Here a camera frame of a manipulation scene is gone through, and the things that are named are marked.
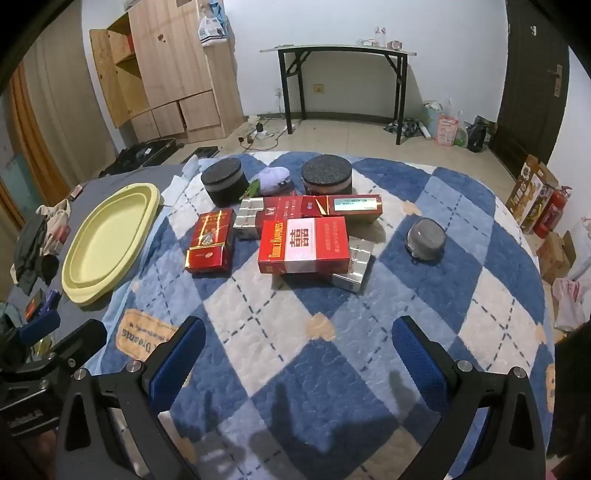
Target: rug label patch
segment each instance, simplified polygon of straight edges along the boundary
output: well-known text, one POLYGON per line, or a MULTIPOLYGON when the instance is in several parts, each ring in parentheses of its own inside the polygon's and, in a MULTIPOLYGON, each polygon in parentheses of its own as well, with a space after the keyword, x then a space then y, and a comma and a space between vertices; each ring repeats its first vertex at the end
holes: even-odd
POLYGON ((169 323, 135 309, 127 309, 117 331, 117 348, 136 360, 145 360, 177 331, 169 323))

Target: wooden cabinet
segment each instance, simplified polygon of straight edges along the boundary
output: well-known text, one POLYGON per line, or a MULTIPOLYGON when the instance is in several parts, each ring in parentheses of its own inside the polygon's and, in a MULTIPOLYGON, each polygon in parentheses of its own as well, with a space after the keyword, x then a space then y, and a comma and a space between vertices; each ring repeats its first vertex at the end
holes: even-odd
POLYGON ((229 42, 199 41, 204 2, 140 0, 108 28, 90 31, 116 127, 140 116, 132 122, 138 139, 182 133, 194 142, 227 137, 243 122, 229 42))
POLYGON ((188 130, 220 125, 213 92, 199 93, 179 101, 188 130))
POLYGON ((121 37, 126 37, 121 33, 125 32, 125 22, 129 29, 127 14, 109 28, 90 31, 90 45, 100 87, 113 124, 117 128, 150 108, 139 66, 131 53, 129 41, 128 50, 122 46, 121 37))
POLYGON ((158 132, 158 127, 156 127, 154 115, 151 110, 133 117, 131 119, 131 124, 134 126, 138 142, 147 142, 160 137, 160 132, 158 132))
POLYGON ((183 119, 177 102, 159 106, 152 110, 152 113, 154 114, 154 120, 156 121, 156 126, 161 137, 168 137, 184 132, 183 119))
POLYGON ((129 23, 150 107, 211 90, 194 1, 141 0, 129 23))

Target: clothing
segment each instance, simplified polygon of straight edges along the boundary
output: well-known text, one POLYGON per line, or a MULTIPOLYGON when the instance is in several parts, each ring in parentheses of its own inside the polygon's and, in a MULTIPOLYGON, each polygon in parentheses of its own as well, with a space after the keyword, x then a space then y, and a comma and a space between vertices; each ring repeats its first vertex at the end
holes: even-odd
POLYGON ((45 243, 47 219, 35 213, 23 227, 14 250, 13 280, 27 295, 41 274, 41 249, 45 243))
POLYGON ((70 202, 62 200, 55 207, 41 205, 36 213, 47 217, 47 233, 43 245, 43 255, 54 252, 55 246, 60 241, 61 227, 66 226, 71 214, 70 202))
POLYGON ((54 252, 61 228, 68 223, 70 213, 67 199, 55 207, 41 205, 23 227, 17 240, 10 274, 12 281, 27 295, 31 293, 37 277, 49 285, 56 276, 59 261, 49 253, 54 252))

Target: gray sponge lid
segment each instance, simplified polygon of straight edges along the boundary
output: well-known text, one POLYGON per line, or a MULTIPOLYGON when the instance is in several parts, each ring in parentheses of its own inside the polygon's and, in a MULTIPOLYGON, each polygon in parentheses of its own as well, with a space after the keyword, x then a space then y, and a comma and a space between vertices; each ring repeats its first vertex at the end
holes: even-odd
POLYGON ((208 187, 219 186, 230 180, 232 176, 237 175, 241 169, 242 164, 237 158, 224 158, 209 166, 201 175, 201 181, 206 190, 210 190, 208 187))
POLYGON ((336 155, 318 155, 304 164, 301 177, 304 182, 319 187, 333 187, 350 180, 351 163, 336 155))

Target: orange curtain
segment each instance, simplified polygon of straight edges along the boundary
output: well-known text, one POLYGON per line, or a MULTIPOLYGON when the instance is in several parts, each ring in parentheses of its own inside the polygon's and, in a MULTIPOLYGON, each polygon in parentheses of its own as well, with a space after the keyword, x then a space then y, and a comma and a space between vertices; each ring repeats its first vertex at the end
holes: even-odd
POLYGON ((25 225, 25 219, 22 217, 21 212, 18 211, 18 208, 12 197, 8 193, 4 184, 0 181, 0 208, 4 210, 10 218, 10 221, 16 226, 19 230, 25 225))
POLYGON ((12 120, 18 143, 33 176, 43 203, 54 206, 69 193, 54 163, 35 120, 27 91, 25 69, 20 63, 10 80, 12 120))

